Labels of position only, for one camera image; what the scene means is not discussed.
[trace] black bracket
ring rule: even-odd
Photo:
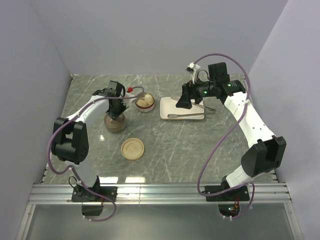
[[[223,190],[221,186],[205,186],[203,193],[214,194]],[[249,201],[250,197],[247,186],[225,192],[218,196],[206,196],[205,200],[207,202],[234,202],[236,197],[239,197],[240,202]]]
[[[116,198],[117,198],[118,187],[116,187],[116,186],[100,186],[98,191],[96,191],[96,192],[115,202]],[[101,205],[82,205],[81,211],[82,211],[83,216],[100,216],[100,214],[102,213],[102,210],[104,208],[103,199],[101,199],[100,197],[97,197],[94,200],[90,200],[90,199],[88,199],[87,196],[85,196],[84,193],[77,191],[77,189],[73,190],[71,201],[74,203],[101,202]]]

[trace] metal frame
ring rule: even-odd
[[[31,220],[32,220],[32,217],[34,216],[35,208],[36,208],[36,205],[34,204],[28,204],[26,206],[18,234],[16,236],[17,240],[25,240],[27,238]]]
[[[295,215],[292,200],[285,183],[275,182],[255,183],[253,202],[256,204],[283,203],[289,219],[289,224],[295,240],[303,240],[303,235]],[[202,183],[204,186],[219,186],[220,183]],[[166,183],[166,184],[102,184],[102,186],[115,186],[117,190],[117,205],[199,205],[217,204],[207,202],[199,195],[196,183]],[[25,240],[32,221],[36,205],[99,205],[100,202],[71,202],[73,189],[67,184],[47,185],[34,184],[29,196],[27,207],[18,231],[17,240]]]
[[[284,208],[289,220],[294,240],[304,240],[305,238],[302,234],[293,204],[285,203]]]

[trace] glass panel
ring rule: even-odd
[[[293,235],[281,203],[254,204],[232,222],[222,219],[216,204],[120,205],[105,222],[82,219],[80,206],[38,205],[27,239],[289,240]]]

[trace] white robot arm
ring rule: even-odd
[[[119,82],[110,81],[108,88],[93,93],[90,100],[77,112],[67,118],[59,117],[54,122],[53,132],[66,121],[78,116],[70,126],[64,128],[56,136],[52,142],[51,151],[67,166],[72,166],[79,179],[89,188],[93,188],[97,184],[99,177],[94,172],[90,160],[85,160],[89,151],[87,128],[103,113],[107,113],[114,120],[117,119],[129,107],[134,98],[133,94],[125,92],[123,85]]]
[[[190,65],[187,71],[193,73]],[[182,85],[182,95],[177,108],[191,109],[191,99],[200,103],[205,97],[216,97],[238,121],[247,109],[239,125],[248,142],[249,150],[241,157],[241,165],[222,179],[226,188],[236,187],[250,182],[256,176],[278,168],[286,148],[286,141],[264,124],[254,109],[247,93],[239,80],[230,81],[225,62],[208,66],[210,81],[192,79]]]

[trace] white plate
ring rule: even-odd
[[[169,96],[162,97],[160,99],[160,117],[163,120],[202,120],[205,118],[205,110],[201,107],[192,105],[191,109],[185,108],[177,108],[176,107],[177,101],[171,99]],[[177,118],[168,118],[168,114],[203,114],[203,115],[196,115],[196,116],[182,116]]]

